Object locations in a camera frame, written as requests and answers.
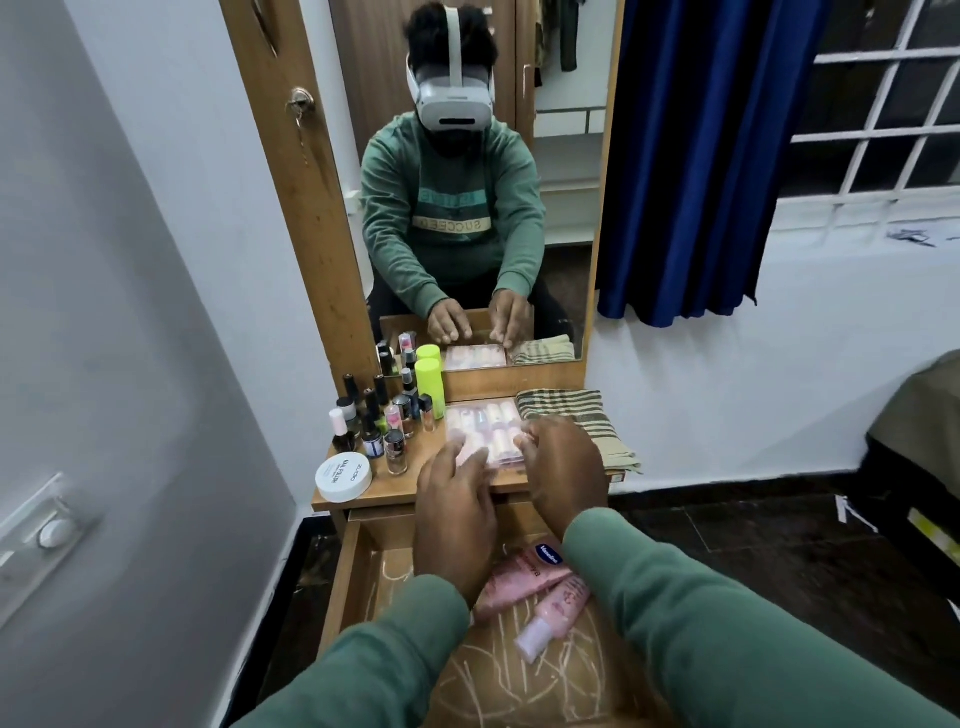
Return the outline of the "person's right hand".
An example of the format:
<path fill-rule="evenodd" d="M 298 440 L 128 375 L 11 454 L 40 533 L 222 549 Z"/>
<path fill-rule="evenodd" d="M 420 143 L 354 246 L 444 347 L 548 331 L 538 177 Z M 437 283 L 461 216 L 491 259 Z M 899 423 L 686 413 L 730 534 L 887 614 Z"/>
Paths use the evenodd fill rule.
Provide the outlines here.
<path fill-rule="evenodd" d="M 610 481 L 602 455 L 583 429 L 581 454 L 575 466 L 553 472 L 525 472 L 536 512 L 560 541 L 579 515 L 608 506 Z"/>

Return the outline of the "person's left hand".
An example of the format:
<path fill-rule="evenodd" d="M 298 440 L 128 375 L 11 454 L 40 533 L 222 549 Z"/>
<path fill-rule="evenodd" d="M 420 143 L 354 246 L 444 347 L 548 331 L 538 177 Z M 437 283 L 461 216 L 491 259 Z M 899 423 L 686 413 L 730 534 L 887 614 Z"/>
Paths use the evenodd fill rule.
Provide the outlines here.
<path fill-rule="evenodd" d="M 498 546 L 490 487 L 421 491 L 420 474 L 414 504 L 414 576 L 442 579 L 473 609 L 491 576 Z"/>

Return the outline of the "clear case of pink nails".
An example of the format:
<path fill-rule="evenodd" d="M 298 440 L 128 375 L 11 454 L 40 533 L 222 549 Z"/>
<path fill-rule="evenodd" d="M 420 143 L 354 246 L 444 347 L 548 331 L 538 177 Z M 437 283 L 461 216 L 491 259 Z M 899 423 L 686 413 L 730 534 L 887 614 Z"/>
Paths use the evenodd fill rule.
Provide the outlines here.
<path fill-rule="evenodd" d="M 523 434 L 523 418 L 513 398 L 449 404 L 443 419 L 447 439 L 462 439 L 457 466 L 465 464 L 477 451 L 486 449 L 487 467 L 522 467 L 523 455 L 515 438 Z"/>

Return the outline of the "person's left forearm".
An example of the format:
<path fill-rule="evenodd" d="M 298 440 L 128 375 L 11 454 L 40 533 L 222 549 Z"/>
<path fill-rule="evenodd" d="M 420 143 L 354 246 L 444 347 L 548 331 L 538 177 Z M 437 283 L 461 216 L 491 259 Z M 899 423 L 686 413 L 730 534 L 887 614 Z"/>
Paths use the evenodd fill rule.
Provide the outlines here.
<path fill-rule="evenodd" d="M 232 728 L 418 728 L 478 595 L 434 574 L 409 579 L 376 619 L 344 630 Z"/>

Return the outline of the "striped folded towel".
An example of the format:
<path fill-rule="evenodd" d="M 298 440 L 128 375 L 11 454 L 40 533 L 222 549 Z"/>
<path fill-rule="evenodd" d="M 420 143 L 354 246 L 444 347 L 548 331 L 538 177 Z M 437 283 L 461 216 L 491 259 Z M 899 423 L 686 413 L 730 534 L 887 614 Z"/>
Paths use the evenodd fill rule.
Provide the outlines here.
<path fill-rule="evenodd" d="M 640 459 L 620 439 L 606 414 L 599 391 L 532 389 L 518 393 L 514 399 L 524 420 L 558 416 L 575 422 L 597 446 L 607 470 L 637 474 L 642 471 Z"/>

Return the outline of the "group of nail polish bottles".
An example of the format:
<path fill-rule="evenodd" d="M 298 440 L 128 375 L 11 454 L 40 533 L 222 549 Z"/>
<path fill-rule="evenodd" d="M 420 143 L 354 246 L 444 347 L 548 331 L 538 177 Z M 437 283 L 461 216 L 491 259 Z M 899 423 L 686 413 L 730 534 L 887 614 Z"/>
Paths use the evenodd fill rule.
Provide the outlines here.
<path fill-rule="evenodd" d="M 437 430 L 436 402 L 421 391 L 413 369 L 400 372 L 401 389 L 391 394 L 383 375 L 361 390 L 351 373 L 342 376 L 343 396 L 330 413 L 337 454 L 358 452 L 368 460 L 383 460 L 389 476 L 407 474 L 412 463 L 411 441 Z"/>

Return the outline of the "white round jar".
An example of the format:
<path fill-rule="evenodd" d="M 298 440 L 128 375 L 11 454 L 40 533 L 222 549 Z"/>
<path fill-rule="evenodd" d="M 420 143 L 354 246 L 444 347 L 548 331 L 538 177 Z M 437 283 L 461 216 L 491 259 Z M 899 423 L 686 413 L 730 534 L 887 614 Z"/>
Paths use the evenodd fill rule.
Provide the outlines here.
<path fill-rule="evenodd" d="M 346 504 L 361 497 L 374 479 L 369 458 L 359 452 L 328 457 L 316 470 L 318 494 L 330 504 Z"/>

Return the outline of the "pink lotion tube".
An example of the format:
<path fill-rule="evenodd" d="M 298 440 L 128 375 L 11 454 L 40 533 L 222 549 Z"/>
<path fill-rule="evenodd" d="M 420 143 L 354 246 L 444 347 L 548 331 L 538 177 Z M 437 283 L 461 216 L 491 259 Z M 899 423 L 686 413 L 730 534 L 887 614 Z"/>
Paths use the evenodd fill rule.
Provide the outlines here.
<path fill-rule="evenodd" d="M 484 624 L 571 574 L 558 540 L 551 536 L 533 540 L 493 568 L 471 612 L 471 622 Z"/>

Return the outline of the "wooden drawer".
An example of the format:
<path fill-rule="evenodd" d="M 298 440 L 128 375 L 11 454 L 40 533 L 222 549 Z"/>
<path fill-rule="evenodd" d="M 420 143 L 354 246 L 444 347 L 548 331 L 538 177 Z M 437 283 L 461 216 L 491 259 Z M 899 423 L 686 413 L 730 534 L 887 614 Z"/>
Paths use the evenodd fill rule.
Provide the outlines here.
<path fill-rule="evenodd" d="M 414 507 L 411 505 L 364 508 L 349 515 L 319 654 L 324 654 L 345 629 L 376 619 L 413 576 L 414 526 Z M 629 654 L 630 664 L 641 674 L 654 709 L 654 728 L 679 728 L 680 724 L 666 701 L 650 684 L 642 660 L 618 637 L 597 605 L 620 645 Z"/>

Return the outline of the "pink bottle with white cap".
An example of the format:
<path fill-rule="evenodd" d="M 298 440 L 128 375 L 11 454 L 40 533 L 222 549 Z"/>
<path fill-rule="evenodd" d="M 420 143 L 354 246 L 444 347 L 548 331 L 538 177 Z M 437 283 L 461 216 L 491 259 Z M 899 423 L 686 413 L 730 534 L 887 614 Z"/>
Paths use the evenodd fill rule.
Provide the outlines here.
<path fill-rule="evenodd" d="M 534 614 L 514 640 L 528 665 L 533 665 L 553 641 L 564 640 L 591 597 L 586 581 L 570 575 L 560 581 L 534 608 Z"/>

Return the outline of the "brown patterned drawer liner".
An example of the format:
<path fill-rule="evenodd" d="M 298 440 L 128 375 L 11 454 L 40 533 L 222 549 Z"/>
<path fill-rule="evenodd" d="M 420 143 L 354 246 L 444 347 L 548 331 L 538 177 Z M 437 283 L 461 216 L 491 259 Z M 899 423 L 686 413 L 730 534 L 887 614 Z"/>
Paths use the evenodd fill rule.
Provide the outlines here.
<path fill-rule="evenodd" d="M 595 599 L 533 663 L 516 639 L 541 595 L 471 626 L 440 673 L 424 728 L 654 728 L 642 674 Z"/>

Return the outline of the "mirror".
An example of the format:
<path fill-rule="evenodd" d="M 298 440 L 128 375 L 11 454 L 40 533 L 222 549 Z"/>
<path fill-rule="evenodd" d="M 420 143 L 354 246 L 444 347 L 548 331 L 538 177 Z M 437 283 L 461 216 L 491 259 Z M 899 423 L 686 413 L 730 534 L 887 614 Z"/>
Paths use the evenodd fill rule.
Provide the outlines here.
<path fill-rule="evenodd" d="M 523 333 L 526 342 L 503 358 L 513 366 L 582 359 L 618 0 L 298 1 L 320 90 L 333 95 L 325 109 L 334 112 L 334 158 L 366 298 L 378 275 L 362 239 L 361 163 L 382 127 L 416 109 L 404 26 L 430 2 L 482 12 L 498 49 L 494 119 L 518 133 L 534 159 L 545 207 L 538 284 L 556 307 L 541 314 L 546 332 Z"/>

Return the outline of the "white paper scrap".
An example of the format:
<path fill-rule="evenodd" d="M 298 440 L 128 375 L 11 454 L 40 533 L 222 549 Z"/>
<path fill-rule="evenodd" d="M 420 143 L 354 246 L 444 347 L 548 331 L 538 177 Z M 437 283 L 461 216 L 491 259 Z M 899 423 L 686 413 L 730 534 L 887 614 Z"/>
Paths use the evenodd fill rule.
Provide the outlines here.
<path fill-rule="evenodd" d="M 868 528 L 873 534 L 880 535 L 880 529 L 877 528 L 868 518 L 861 515 L 846 495 L 834 495 L 837 521 L 842 525 L 849 525 L 857 521 L 864 528 Z"/>

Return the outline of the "blue curtain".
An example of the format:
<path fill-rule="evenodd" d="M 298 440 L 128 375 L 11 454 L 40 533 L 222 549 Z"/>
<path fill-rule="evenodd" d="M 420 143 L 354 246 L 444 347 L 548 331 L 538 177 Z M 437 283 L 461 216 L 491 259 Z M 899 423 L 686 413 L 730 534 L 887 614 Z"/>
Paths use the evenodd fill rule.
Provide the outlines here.
<path fill-rule="evenodd" d="M 624 0 L 598 313 L 659 329 L 755 302 L 832 0 Z"/>

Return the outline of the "white wall switch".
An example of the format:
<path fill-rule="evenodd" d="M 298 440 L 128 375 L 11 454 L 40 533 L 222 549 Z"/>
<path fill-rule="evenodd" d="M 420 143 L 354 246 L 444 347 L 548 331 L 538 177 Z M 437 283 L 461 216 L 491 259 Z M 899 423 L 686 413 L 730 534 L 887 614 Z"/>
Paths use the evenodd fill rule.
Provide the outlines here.
<path fill-rule="evenodd" d="M 99 521 L 90 495 L 59 471 L 0 523 L 0 630 Z"/>

